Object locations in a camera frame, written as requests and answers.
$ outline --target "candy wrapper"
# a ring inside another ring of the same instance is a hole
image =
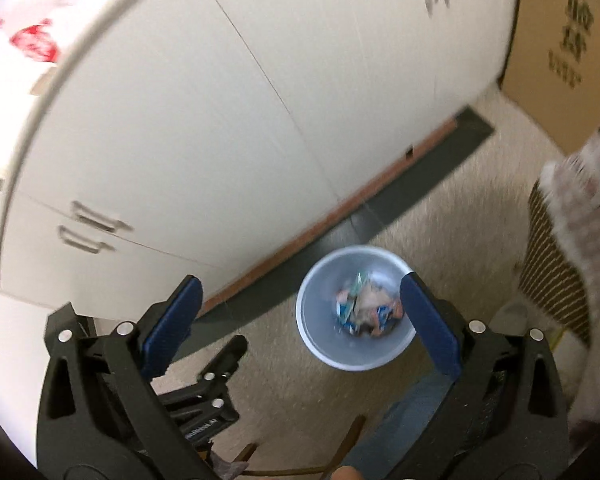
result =
[[[404,316],[400,300],[392,298],[363,272],[337,294],[336,312],[338,322],[352,335],[381,336]]]

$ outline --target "floor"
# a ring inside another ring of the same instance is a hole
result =
[[[353,232],[368,239],[369,232],[364,231],[375,229],[379,234],[370,244],[401,256],[435,294],[451,300],[466,318],[488,320],[514,291],[516,264],[526,243],[526,199],[531,187],[544,163],[560,154],[496,88],[472,107],[495,131],[477,139],[481,141],[477,149],[451,174],[398,218],[382,218],[365,206],[359,216],[328,237]],[[449,156],[457,155],[461,147],[451,152]],[[410,178],[426,179],[418,173],[425,170],[436,171],[424,166]],[[407,194],[394,192],[386,200],[404,200]],[[269,299],[284,290],[274,291]],[[432,366],[416,338],[400,357],[376,370],[352,373],[329,368],[300,339],[295,295],[278,298],[273,308],[259,306],[256,298],[246,293],[237,298],[238,303],[230,300],[216,309],[195,332],[197,343],[187,342],[179,355],[184,357],[153,383],[158,392],[190,384],[233,333],[247,337],[250,350],[229,382],[241,418],[215,439],[216,451],[228,460],[245,444],[258,442],[251,468],[326,463],[357,414],[377,419]],[[252,307],[240,308],[240,302]]]

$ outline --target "cabinet door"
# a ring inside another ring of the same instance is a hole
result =
[[[439,0],[434,6],[440,63],[437,113],[451,116],[500,75],[516,0]]]
[[[432,116],[425,0],[218,0],[340,198],[395,162]]]
[[[18,190],[236,270],[337,203],[215,0],[139,0],[113,20],[46,110]]]
[[[67,219],[28,197],[13,196],[0,250],[0,292],[84,316],[138,320],[170,296],[187,274],[205,297],[235,277],[121,240]]]

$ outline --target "brown wooden strip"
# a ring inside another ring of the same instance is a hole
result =
[[[332,227],[339,224],[342,220],[349,217],[357,208],[359,208],[366,200],[369,200],[373,195],[384,189],[388,184],[394,181],[398,176],[403,174],[416,161],[421,159],[430,150],[435,148],[446,136],[458,127],[458,122],[451,119],[442,124],[437,130],[433,131],[420,144],[409,150],[405,156],[396,160],[389,168],[375,177],[371,182],[362,187],[358,192],[351,197],[341,202],[336,209],[328,213],[318,223],[309,227],[301,235],[294,240],[291,240],[287,245],[266,258],[261,263],[257,264],[253,269],[249,270],[241,278],[231,283],[227,288],[218,292],[205,301],[205,304],[200,309],[198,317],[209,312],[213,307],[223,301],[228,300],[244,288],[247,288],[251,283],[267,274],[270,270],[275,269],[284,261],[288,260],[294,254],[299,253],[308,244],[322,236]]]

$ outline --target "brown cardboard box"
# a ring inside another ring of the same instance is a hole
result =
[[[502,91],[579,150],[600,126],[600,0],[520,0]]]

